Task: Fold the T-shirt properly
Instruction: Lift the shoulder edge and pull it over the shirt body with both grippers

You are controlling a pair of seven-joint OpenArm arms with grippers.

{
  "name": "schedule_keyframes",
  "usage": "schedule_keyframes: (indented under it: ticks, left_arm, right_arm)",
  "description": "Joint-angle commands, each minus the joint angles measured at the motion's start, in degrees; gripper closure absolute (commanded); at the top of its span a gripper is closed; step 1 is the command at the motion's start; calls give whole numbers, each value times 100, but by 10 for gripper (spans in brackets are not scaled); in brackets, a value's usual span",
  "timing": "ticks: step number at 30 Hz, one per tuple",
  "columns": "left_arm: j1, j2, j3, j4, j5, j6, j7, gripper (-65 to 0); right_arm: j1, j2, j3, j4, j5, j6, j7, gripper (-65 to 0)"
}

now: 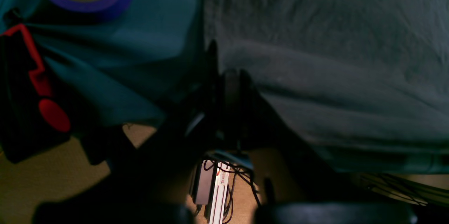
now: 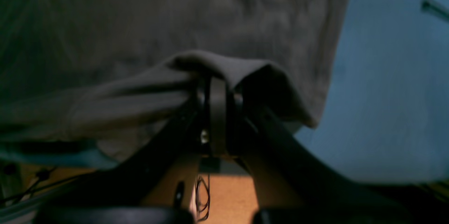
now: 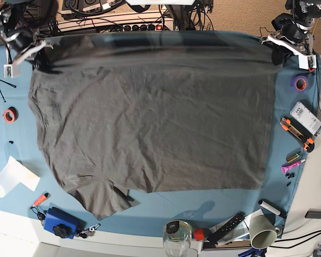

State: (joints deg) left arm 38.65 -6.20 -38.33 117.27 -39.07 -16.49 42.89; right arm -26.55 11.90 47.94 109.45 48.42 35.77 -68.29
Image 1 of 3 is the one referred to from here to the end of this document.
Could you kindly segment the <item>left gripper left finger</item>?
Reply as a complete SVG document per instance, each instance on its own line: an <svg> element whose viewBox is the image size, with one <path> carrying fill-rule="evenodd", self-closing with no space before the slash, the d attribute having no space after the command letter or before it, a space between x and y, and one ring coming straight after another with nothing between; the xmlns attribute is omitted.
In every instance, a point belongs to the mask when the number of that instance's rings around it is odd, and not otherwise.
<svg viewBox="0 0 449 224"><path fill-rule="evenodd" d="M210 42L205 58L207 75L141 146L142 164L191 168L214 144L220 81L215 41Z"/></svg>

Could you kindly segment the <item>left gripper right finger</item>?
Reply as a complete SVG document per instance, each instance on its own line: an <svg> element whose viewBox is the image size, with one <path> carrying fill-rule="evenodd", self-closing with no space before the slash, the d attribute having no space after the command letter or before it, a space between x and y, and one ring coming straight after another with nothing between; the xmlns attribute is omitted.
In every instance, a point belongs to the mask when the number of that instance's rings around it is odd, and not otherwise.
<svg viewBox="0 0 449 224"><path fill-rule="evenodd" d="M227 70L221 76L221 123L228 150L279 147L281 119L245 70Z"/></svg>

